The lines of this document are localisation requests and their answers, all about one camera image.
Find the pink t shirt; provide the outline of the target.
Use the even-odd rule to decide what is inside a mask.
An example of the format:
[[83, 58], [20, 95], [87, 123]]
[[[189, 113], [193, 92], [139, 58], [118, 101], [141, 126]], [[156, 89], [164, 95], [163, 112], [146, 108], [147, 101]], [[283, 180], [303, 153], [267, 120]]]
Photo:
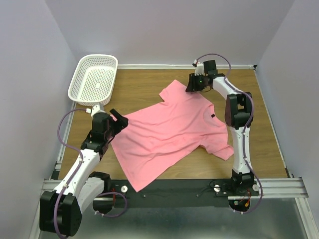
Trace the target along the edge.
[[136, 192], [200, 146], [223, 160], [234, 153], [213, 103], [185, 90], [173, 80], [160, 92], [162, 102], [126, 115], [128, 126], [111, 143]]

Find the white plastic laundry basket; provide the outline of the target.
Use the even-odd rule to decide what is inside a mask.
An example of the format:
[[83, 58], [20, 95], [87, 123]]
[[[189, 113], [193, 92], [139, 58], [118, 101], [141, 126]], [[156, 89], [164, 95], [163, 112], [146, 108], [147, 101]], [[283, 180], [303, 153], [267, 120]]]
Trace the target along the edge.
[[82, 106], [109, 103], [118, 68], [112, 55], [90, 54], [82, 57], [68, 88], [68, 97]]

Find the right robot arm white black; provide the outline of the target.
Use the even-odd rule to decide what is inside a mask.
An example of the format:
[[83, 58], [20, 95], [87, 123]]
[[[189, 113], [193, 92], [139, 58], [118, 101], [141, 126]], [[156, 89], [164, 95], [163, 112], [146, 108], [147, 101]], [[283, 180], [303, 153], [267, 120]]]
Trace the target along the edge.
[[254, 184], [249, 148], [250, 126], [253, 120], [254, 103], [252, 96], [235, 87], [228, 77], [219, 74], [214, 60], [193, 64], [195, 72], [189, 75], [187, 92], [199, 92], [209, 87], [217, 91], [225, 100], [225, 123], [229, 127], [234, 148], [234, 165], [229, 189], [241, 195]]

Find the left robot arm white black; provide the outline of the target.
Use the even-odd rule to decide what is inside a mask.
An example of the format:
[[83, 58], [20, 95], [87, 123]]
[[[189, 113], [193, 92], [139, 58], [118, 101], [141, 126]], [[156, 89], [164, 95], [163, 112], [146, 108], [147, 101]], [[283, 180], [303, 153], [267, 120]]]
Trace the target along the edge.
[[96, 197], [119, 196], [124, 200], [123, 210], [128, 207], [125, 195], [110, 191], [107, 180], [90, 175], [108, 150], [109, 143], [128, 126], [128, 119], [115, 109], [106, 113], [99, 105], [85, 112], [92, 117], [92, 129], [77, 150], [75, 163], [52, 191], [42, 193], [39, 202], [40, 230], [56, 233], [61, 239], [77, 233], [83, 212]]

